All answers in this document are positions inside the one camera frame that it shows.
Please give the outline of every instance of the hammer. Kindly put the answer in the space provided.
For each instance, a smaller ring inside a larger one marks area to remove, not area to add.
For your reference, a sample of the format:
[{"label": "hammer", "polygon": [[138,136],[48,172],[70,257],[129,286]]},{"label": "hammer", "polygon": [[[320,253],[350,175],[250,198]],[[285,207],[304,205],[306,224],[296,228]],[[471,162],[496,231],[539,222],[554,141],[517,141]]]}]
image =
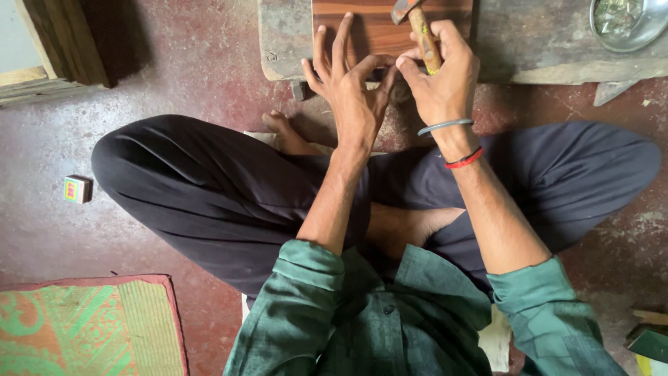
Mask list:
[{"label": "hammer", "polygon": [[424,64],[427,66],[427,72],[430,75],[434,75],[441,69],[442,61],[441,55],[439,55],[436,49],[434,37],[427,25],[427,19],[422,12],[421,4],[423,2],[424,0],[397,0],[390,15],[395,25],[399,25],[406,19],[406,15],[408,15],[413,32],[417,37],[417,45],[420,47],[422,60],[424,60]]}]

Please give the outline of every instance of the man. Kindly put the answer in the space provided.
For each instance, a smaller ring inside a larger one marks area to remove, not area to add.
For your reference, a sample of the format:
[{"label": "man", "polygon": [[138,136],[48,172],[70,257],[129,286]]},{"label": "man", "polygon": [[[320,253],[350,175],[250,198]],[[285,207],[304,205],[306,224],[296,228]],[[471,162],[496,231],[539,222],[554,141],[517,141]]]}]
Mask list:
[{"label": "man", "polygon": [[[93,152],[112,199],[257,298],[225,374],[490,375],[477,331],[490,322],[493,289],[527,374],[624,375],[552,255],[649,184],[657,147],[596,122],[480,139],[455,124],[431,131],[436,148],[369,158],[397,68],[435,125],[471,117],[478,60],[453,23],[439,21],[431,29],[444,65],[435,76],[410,59],[417,50],[349,69],[352,19],[331,61],[324,27],[317,32],[319,79],[303,61],[332,107],[331,157],[276,111],[264,119],[282,153],[184,116],[135,122]],[[385,78],[367,91],[364,78],[380,67]]]}]

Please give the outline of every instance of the green mat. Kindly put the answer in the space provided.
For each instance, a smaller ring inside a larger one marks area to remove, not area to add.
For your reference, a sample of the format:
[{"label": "green mat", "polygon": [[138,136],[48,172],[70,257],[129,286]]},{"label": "green mat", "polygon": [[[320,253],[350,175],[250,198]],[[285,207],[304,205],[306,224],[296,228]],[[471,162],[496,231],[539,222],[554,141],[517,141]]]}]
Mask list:
[{"label": "green mat", "polygon": [[2,376],[184,376],[167,276],[70,279],[0,292]]}]

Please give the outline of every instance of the red concrete floor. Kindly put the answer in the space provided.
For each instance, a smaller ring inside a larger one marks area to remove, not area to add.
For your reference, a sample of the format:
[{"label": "red concrete floor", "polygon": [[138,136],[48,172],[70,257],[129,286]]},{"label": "red concrete floor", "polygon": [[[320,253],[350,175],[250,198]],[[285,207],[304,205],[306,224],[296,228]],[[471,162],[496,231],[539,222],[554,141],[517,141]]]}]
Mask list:
[{"label": "red concrete floor", "polygon": [[[92,176],[90,152],[105,133],[174,113],[262,131],[262,112],[297,116],[309,141],[333,146],[322,98],[291,101],[288,84],[260,67],[254,1],[82,1],[106,70],[118,85],[86,98],[0,110],[0,284],[65,277],[166,273],[173,277],[193,376],[220,375],[241,322],[239,293],[167,246],[97,187],[93,201],[61,196],[66,175]],[[646,80],[594,108],[595,85],[491,86],[477,90],[482,133],[566,119],[604,120],[653,139],[668,155],[668,80]],[[425,140],[414,103],[391,106],[377,148]],[[630,307],[666,310],[668,173],[630,206],[563,252],[568,275],[598,316],[607,349],[634,374],[621,346]]]}]

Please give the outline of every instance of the wooden handle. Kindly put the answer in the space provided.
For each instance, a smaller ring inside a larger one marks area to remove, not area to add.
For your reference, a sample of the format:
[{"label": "wooden handle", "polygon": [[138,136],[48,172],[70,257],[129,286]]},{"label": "wooden handle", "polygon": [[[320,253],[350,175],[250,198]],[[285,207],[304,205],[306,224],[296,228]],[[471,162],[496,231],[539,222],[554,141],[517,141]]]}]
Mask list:
[{"label": "wooden handle", "polygon": [[434,43],[434,37],[429,30],[422,7],[414,7],[408,13],[408,19],[411,21],[413,32],[417,37],[417,45],[420,47],[420,54],[422,55],[422,60],[424,60],[424,65],[427,66],[427,72],[430,75],[437,74],[441,69],[443,61],[441,61],[441,55],[438,53],[436,43]]}]

